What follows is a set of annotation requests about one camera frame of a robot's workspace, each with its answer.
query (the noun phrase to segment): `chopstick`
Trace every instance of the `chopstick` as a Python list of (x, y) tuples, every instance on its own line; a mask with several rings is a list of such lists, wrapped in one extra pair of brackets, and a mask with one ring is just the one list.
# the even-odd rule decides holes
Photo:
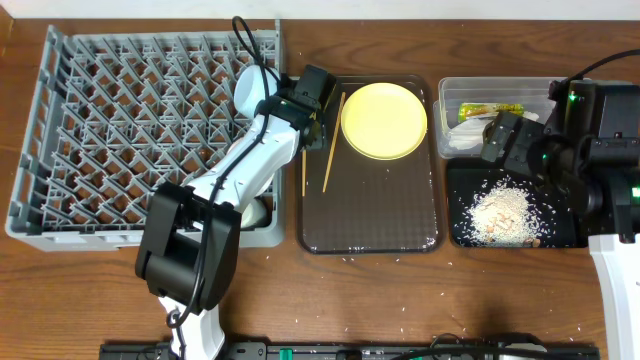
[(307, 150), (302, 150), (302, 197), (307, 189)]
[(329, 182), (329, 173), (331, 172), (331, 164), (333, 163), (333, 152), (336, 149), (336, 141), (338, 140), (338, 132), (340, 131), (340, 120), (342, 118), (342, 107), (344, 107), (344, 99), (347, 96), (346, 93), (342, 93), (340, 99), (340, 109), (338, 110), (338, 118), (336, 119), (336, 128), (333, 130), (333, 140), (331, 141), (331, 150), (329, 151), (329, 162), (327, 163), (327, 171), (324, 174), (324, 185), (322, 185), (322, 192), (327, 191), (327, 183)]

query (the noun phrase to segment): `clear plastic container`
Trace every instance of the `clear plastic container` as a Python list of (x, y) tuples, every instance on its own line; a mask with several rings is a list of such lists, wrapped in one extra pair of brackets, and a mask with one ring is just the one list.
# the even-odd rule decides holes
[(454, 77), (440, 80), (439, 101), (433, 104), (438, 153), (442, 158), (480, 156), (482, 144), (460, 150), (449, 146), (450, 131), (457, 126), (458, 110), (465, 102), (522, 104), (525, 111), (536, 113), (546, 122), (554, 101), (547, 99), (549, 83), (554, 77)]

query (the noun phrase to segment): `brown tray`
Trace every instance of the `brown tray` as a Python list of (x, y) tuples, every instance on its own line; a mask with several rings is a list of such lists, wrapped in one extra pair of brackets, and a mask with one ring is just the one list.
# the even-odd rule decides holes
[(297, 193), (300, 244), (314, 254), (435, 250), (444, 235), (441, 207), (436, 206), (443, 201), (443, 192), (435, 172), (438, 158), (429, 88), (415, 75), (342, 76), (338, 80), (347, 98), (371, 83), (388, 82), (409, 89), (427, 111), (427, 136), (411, 154), (380, 161), (358, 153), (340, 131), (327, 191), (322, 193), (337, 106), (329, 110), (328, 146), (307, 153), (306, 184), (301, 184), (302, 166), (297, 167), (298, 184), (306, 186), (304, 197), (301, 186)]

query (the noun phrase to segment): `black tray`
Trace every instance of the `black tray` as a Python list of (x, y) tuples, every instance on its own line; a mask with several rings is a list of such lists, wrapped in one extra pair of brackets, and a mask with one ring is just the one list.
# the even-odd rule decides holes
[[(505, 175), (509, 175), (514, 182), (527, 184), (525, 186), (519, 185), (519, 188), (536, 194), (534, 196), (535, 201), (532, 201), (532, 199), (529, 200), (532, 201), (534, 206), (541, 212), (540, 219), (549, 224), (555, 223), (549, 234), (539, 237), (541, 240), (540, 247), (564, 248), (587, 246), (587, 242), (584, 239), (576, 236), (578, 233), (576, 227), (577, 222), (559, 192), (552, 192), (550, 194), (538, 192), (533, 184), (529, 184), (529, 180), (526, 177), (498, 169), (493, 166), (493, 164), (481, 159), (456, 158), (449, 160), (446, 175), (449, 231), (454, 243), (464, 247), (531, 247), (530, 245), (524, 244), (478, 244), (477, 239), (471, 239), (463, 233), (465, 226), (467, 228), (472, 227), (471, 220), (465, 217), (465, 210), (468, 206), (473, 205), (474, 194), (488, 193), (498, 180), (503, 179)], [(488, 181), (488, 185), (486, 188), (482, 188), (485, 179)], [(555, 214), (547, 205), (553, 207)]]
[[(297, 167), (298, 239), (314, 254), (431, 252), (442, 242), (444, 227), (439, 207), (435, 136), (431, 129), (429, 88), (413, 75), (338, 77), (347, 98), (370, 83), (388, 82), (413, 92), (425, 105), (427, 136), (411, 154), (381, 161), (354, 150), (342, 131), (337, 139), (327, 192), (322, 185), (329, 148), (307, 153), (306, 196), (301, 193), (301, 166)], [(328, 111), (326, 132), (331, 144), (337, 106)], [(434, 203), (434, 192), (437, 194)]]

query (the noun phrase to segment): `pile of white grain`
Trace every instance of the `pile of white grain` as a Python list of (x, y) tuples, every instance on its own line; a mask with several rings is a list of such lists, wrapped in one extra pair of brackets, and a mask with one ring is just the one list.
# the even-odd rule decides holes
[(539, 237), (547, 232), (540, 222), (540, 212), (528, 200), (532, 195), (527, 190), (509, 186), (510, 180), (507, 176), (489, 193), (474, 196), (474, 204), (466, 211), (471, 222), (468, 235), (485, 245), (528, 243), (538, 247)]

